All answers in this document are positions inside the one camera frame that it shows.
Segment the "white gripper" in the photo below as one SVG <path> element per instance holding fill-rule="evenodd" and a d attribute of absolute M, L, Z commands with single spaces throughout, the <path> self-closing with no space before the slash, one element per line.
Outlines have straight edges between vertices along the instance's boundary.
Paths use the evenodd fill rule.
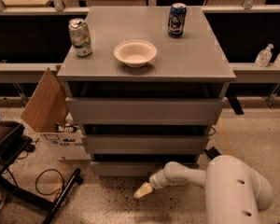
<path fill-rule="evenodd" d="M 168 179 L 163 170 L 159 170 L 149 178 L 149 183 L 144 183 L 134 194 L 136 199 L 148 195 L 154 189 L 163 189 L 168 185 Z"/>

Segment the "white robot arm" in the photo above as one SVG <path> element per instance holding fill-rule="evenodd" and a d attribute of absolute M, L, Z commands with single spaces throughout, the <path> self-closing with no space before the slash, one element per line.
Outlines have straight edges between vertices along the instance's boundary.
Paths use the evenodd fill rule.
<path fill-rule="evenodd" d="M 197 170 L 170 161 L 134 194 L 139 199 L 155 189 L 192 184 L 204 188 L 207 224 L 260 224 L 259 213 L 273 204 L 273 187 L 260 173 L 230 156 L 213 158 Z"/>

